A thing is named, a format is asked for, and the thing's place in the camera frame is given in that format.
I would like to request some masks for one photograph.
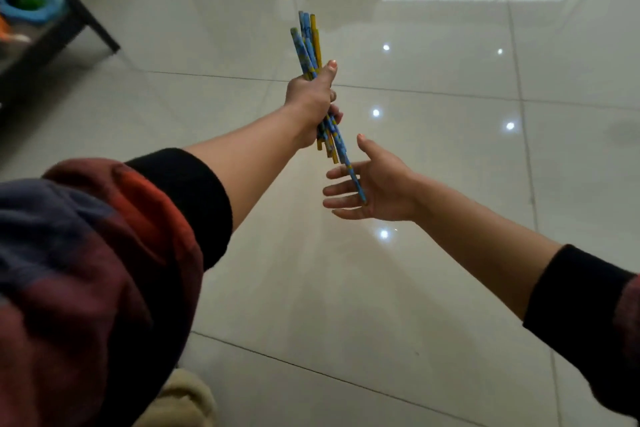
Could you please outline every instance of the blue plastic container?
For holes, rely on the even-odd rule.
[[[47,4],[38,10],[21,10],[10,5],[7,0],[0,0],[0,14],[12,23],[43,25],[60,15],[65,7],[65,0],[47,0]]]

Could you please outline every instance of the hand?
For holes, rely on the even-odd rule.
[[[331,60],[315,80],[307,81],[304,76],[299,76],[287,86],[284,109],[290,110],[296,124],[300,125],[301,148],[309,147],[316,141],[316,127],[327,113],[334,116],[336,123],[342,120],[340,109],[331,104],[336,98],[331,83],[337,70],[338,64]]]
[[[355,183],[349,179],[323,189],[324,196],[333,196],[324,200],[324,207],[332,208],[333,214],[345,220],[412,220],[417,210],[411,193],[414,176],[412,170],[394,154],[381,148],[373,140],[368,140],[361,133],[358,134],[358,147],[371,159],[351,164],[356,175],[360,176],[360,185],[367,197],[367,203],[363,205],[356,193]],[[326,173],[329,179],[339,179],[348,175],[344,165],[334,167]],[[347,193],[356,194],[341,196]]]

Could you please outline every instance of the black rack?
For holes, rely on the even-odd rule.
[[[27,46],[11,44],[0,53],[0,104],[10,103],[27,88],[33,75],[89,26],[116,53],[120,45],[80,0],[66,0],[59,17],[42,27],[29,27],[33,42]]]

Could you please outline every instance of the black metal frame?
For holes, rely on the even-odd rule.
[[[120,45],[93,17],[80,0],[66,0],[68,11],[48,31],[25,49],[20,58],[0,73],[0,104],[8,103],[19,91],[28,86],[32,75],[89,26],[101,40],[116,53]]]

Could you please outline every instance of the sleeve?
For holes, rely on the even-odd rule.
[[[132,425],[231,229],[220,181],[180,149],[0,184],[1,423]]]
[[[640,417],[640,280],[571,245],[549,263],[524,318],[605,407]]]

